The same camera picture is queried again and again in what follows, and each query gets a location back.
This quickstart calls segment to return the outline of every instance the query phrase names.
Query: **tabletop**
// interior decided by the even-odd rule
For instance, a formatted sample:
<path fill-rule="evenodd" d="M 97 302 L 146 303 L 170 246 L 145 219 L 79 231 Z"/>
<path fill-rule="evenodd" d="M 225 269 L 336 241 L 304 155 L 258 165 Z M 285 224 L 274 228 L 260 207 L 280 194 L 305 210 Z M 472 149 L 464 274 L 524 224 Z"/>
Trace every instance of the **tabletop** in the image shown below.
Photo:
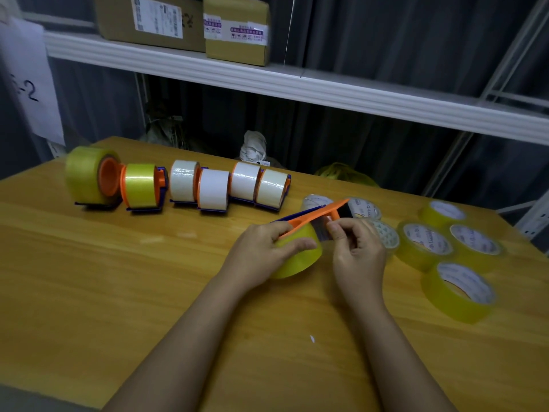
<path fill-rule="evenodd" d="M 125 163 L 171 167 L 231 159 L 109 138 Z M 161 214 L 123 205 L 73 205 L 64 159 L 0 182 L 0 383 L 102 407 L 189 307 L 238 235 L 299 210 L 311 193 L 373 201 L 382 221 L 414 219 L 427 198 L 292 174 L 279 214 L 230 203 L 201 214 L 166 202 Z M 549 407 L 549 264 L 494 211 L 462 206 L 508 250 L 486 275 L 498 295 L 475 325 L 456 322 L 425 298 L 422 273 L 393 257 L 383 292 L 391 314 L 463 411 Z M 247 295 L 228 327 L 206 384 L 204 411 L 380 410 L 353 317 L 337 292 L 331 253 L 311 268 Z"/>

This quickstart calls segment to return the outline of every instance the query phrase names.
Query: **cardboard box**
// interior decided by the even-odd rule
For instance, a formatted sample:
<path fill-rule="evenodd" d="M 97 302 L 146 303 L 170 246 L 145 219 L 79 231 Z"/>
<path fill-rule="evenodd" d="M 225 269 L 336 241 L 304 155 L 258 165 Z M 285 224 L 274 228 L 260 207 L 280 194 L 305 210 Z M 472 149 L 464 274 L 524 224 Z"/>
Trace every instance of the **cardboard box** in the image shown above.
<path fill-rule="evenodd" d="M 195 0 L 94 0 L 101 35 L 205 52 L 202 3 Z"/>
<path fill-rule="evenodd" d="M 209 58 L 265 66 L 269 60 L 269 5 L 259 0 L 204 0 Z"/>

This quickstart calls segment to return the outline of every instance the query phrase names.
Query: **forearm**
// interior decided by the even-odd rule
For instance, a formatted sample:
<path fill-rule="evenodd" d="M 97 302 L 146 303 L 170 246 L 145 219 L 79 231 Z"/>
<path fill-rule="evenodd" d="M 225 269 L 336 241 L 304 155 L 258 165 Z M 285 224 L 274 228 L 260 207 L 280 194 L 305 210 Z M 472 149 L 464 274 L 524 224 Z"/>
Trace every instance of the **forearm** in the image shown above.
<path fill-rule="evenodd" d="M 385 411 L 457 411 L 382 302 L 353 310 Z"/>
<path fill-rule="evenodd" d="M 214 277 L 104 411 L 194 411 L 242 292 Z"/>

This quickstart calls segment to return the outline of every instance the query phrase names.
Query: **hand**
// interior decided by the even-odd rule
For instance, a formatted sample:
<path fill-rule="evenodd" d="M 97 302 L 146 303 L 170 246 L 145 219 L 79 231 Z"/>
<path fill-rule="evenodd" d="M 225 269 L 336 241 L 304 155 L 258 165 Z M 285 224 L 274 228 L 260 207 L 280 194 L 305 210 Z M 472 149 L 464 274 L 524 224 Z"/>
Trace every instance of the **hand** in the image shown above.
<path fill-rule="evenodd" d="M 305 237 L 275 247 L 278 237 L 291 229 L 287 221 L 249 226 L 233 244 L 218 275 L 247 292 L 269 279 L 290 257 L 316 248 L 316 242 Z"/>
<path fill-rule="evenodd" d="M 351 307 L 363 302 L 383 306 L 386 249 L 366 219 L 340 218 L 328 223 L 335 242 L 334 275 Z"/>

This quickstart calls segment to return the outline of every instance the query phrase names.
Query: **floor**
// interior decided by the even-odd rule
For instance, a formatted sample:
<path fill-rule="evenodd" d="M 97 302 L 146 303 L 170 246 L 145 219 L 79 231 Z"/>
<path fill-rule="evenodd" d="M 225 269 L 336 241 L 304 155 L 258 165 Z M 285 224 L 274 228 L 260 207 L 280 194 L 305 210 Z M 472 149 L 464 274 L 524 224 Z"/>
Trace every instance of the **floor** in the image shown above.
<path fill-rule="evenodd" d="M 2 412 L 92 412 L 96 410 L 0 385 L 0 411 Z"/>

